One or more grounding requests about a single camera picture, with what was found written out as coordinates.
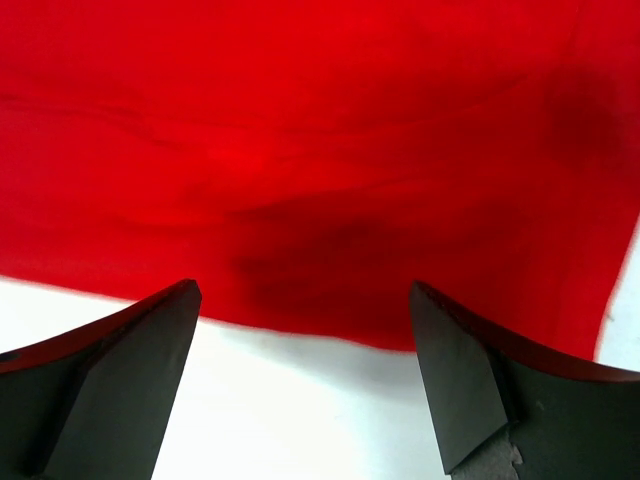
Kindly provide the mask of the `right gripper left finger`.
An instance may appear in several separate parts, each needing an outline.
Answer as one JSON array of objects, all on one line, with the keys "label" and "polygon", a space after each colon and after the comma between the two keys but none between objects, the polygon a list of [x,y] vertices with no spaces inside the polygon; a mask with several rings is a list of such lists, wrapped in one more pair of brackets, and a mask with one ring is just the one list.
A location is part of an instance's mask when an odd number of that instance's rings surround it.
[{"label": "right gripper left finger", "polygon": [[2,478],[151,478],[201,300],[183,280],[2,353]]}]

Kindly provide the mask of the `red t shirt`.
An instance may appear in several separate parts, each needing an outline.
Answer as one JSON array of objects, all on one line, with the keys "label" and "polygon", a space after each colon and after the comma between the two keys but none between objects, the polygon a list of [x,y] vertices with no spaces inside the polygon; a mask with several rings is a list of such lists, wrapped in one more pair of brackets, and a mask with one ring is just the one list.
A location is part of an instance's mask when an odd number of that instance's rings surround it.
[{"label": "red t shirt", "polygon": [[420,280],[591,358],[639,216],[635,1],[5,1],[1,271],[407,351]]}]

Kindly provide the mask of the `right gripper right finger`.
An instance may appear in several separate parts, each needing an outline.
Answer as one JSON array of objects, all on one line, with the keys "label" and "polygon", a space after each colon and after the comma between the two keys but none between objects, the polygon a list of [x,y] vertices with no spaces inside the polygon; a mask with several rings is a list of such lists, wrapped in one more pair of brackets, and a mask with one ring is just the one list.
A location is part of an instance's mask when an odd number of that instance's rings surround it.
[{"label": "right gripper right finger", "polygon": [[449,477],[638,477],[637,372],[541,345],[421,282],[410,312]]}]

